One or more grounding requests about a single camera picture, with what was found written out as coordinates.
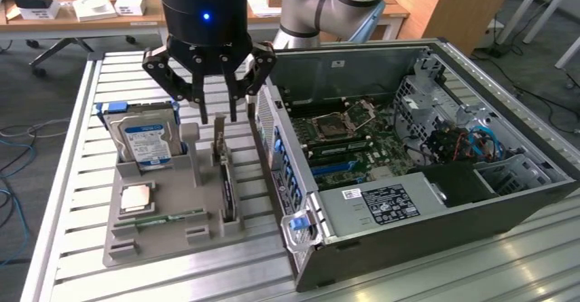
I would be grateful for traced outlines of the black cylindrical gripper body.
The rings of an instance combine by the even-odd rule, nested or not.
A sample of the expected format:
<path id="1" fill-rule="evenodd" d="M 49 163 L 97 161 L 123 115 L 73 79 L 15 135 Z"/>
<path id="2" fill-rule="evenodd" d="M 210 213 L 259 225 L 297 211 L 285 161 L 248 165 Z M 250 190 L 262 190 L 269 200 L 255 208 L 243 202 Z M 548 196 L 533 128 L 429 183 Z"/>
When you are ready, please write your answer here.
<path id="1" fill-rule="evenodd" d="M 246 0 L 162 0 L 167 51 L 187 70 L 220 75 L 220 55 L 238 68 L 252 49 Z"/>

